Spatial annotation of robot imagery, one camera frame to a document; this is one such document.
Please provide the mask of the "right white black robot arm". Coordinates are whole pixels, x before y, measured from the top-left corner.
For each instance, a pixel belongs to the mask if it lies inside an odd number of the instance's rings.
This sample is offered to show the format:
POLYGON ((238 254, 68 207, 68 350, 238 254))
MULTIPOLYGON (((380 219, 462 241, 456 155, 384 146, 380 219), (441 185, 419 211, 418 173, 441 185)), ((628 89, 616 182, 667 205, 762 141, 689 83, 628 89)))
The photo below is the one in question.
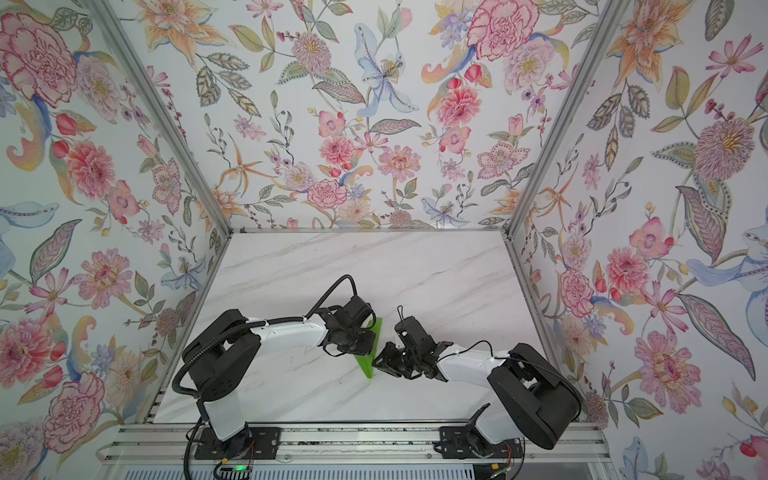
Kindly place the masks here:
POLYGON ((373 367, 396 378, 463 383, 494 394, 461 430, 459 444, 479 457, 508 440, 552 450, 582 410, 581 396, 536 349, 519 343, 500 355, 489 341, 462 347, 435 341, 409 316, 395 325, 402 345, 385 344, 373 367))

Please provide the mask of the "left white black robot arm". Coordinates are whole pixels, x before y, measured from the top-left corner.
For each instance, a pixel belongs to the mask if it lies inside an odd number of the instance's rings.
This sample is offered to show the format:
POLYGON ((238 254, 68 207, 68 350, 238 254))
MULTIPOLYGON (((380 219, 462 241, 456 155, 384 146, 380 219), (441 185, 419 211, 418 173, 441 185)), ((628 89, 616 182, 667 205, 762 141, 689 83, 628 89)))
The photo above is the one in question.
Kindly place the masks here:
POLYGON ((252 319, 230 309, 187 345, 171 387, 193 398, 203 423, 227 442, 247 429, 237 389, 258 354, 332 346, 340 356, 367 356, 376 339, 367 323, 376 321, 371 305, 357 295, 307 316, 252 319))

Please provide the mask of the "green square paper sheet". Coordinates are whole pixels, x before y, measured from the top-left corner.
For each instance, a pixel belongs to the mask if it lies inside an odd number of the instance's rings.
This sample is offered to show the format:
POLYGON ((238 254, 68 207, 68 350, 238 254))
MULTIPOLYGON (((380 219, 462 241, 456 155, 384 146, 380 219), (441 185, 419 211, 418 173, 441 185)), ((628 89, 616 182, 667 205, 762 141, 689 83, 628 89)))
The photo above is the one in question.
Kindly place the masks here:
POLYGON ((354 358, 363 372, 364 376, 371 380, 374 376, 374 367, 373 362, 377 356, 378 353, 378 344, 381 337, 381 327, 383 324, 383 319, 380 317, 377 317, 375 321, 371 320, 367 327, 372 331, 373 333, 373 341, 371 344, 371 350, 366 355, 355 355, 354 358))

